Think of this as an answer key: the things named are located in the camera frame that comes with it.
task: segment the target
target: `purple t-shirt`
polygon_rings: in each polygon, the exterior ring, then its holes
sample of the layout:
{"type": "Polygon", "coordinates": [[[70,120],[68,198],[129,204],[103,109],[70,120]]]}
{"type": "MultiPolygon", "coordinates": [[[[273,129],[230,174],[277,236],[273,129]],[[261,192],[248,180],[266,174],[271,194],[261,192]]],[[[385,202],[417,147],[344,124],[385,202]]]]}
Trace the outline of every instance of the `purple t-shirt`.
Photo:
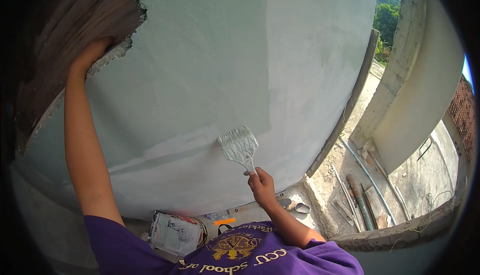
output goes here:
{"type": "Polygon", "coordinates": [[[363,274],[335,242],[311,240],[305,250],[286,246],[270,221],[226,230],[174,264],[115,221],[84,220],[101,274],[363,274]]]}

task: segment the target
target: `paintbrush handle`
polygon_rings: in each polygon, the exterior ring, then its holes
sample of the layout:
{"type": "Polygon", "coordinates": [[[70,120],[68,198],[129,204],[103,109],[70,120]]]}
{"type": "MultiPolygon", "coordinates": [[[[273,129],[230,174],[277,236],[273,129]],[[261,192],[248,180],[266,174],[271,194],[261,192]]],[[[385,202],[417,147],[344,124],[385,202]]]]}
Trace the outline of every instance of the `paintbrush handle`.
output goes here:
{"type": "Polygon", "coordinates": [[[245,166],[245,168],[247,168],[247,173],[250,173],[251,171],[254,171],[255,174],[258,175],[257,170],[255,170],[255,167],[254,167],[253,165],[254,165],[254,161],[251,160],[251,161],[249,161],[249,163],[245,166]]]}

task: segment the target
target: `hand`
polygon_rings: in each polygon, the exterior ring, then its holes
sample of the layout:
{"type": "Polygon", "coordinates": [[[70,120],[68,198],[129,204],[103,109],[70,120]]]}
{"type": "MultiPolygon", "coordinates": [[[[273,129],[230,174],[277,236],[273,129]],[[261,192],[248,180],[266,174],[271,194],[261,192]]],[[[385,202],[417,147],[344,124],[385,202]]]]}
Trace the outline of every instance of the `hand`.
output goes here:
{"type": "Polygon", "coordinates": [[[71,63],[71,68],[76,71],[87,71],[90,66],[96,62],[105,53],[105,49],[114,42],[112,36],[95,38],[71,63]]]}
{"type": "Polygon", "coordinates": [[[250,186],[255,201],[265,210],[279,205],[275,199],[275,187],[273,178],[262,168],[256,167],[258,176],[254,171],[249,173],[248,185],[250,186]]]}

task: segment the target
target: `person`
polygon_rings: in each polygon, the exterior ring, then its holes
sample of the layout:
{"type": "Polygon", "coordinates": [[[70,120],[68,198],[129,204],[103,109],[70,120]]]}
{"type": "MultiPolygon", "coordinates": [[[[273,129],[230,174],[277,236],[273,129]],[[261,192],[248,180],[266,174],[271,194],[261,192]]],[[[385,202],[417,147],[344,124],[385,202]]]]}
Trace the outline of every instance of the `person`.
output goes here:
{"type": "Polygon", "coordinates": [[[271,221],[226,230],[176,264],[127,230],[85,93],[87,70],[112,43],[93,40],[71,64],[65,86],[65,158],[101,274],[363,274],[352,255],[278,204],[273,178],[261,168],[248,185],[271,221]]]}

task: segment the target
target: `blue pipe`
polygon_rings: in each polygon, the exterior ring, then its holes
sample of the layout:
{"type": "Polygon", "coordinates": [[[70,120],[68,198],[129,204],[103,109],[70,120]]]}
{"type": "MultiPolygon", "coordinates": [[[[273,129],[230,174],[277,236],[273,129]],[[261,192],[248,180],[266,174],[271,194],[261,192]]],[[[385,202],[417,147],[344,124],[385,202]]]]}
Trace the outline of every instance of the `blue pipe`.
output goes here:
{"type": "Polygon", "coordinates": [[[365,172],[365,174],[367,175],[368,179],[369,179],[370,182],[372,183],[373,187],[374,187],[375,190],[377,191],[377,194],[380,196],[381,201],[384,203],[385,208],[387,209],[388,214],[389,214],[390,217],[392,218],[392,223],[393,223],[393,225],[397,225],[397,223],[395,222],[395,218],[393,218],[393,214],[392,214],[392,212],[390,211],[390,207],[388,207],[388,204],[387,204],[387,202],[385,201],[385,199],[384,199],[384,197],[382,196],[382,194],[380,193],[380,191],[378,190],[377,185],[376,185],[375,182],[373,181],[373,179],[372,179],[372,177],[370,176],[370,174],[368,174],[367,169],[365,169],[365,167],[363,166],[362,162],[358,159],[357,155],[352,151],[352,149],[351,149],[350,146],[345,142],[345,140],[344,140],[343,138],[340,138],[340,139],[342,139],[343,145],[345,145],[345,147],[350,151],[350,153],[353,154],[353,157],[357,160],[357,163],[360,164],[360,167],[363,169],[363,172],[365,172]]]}

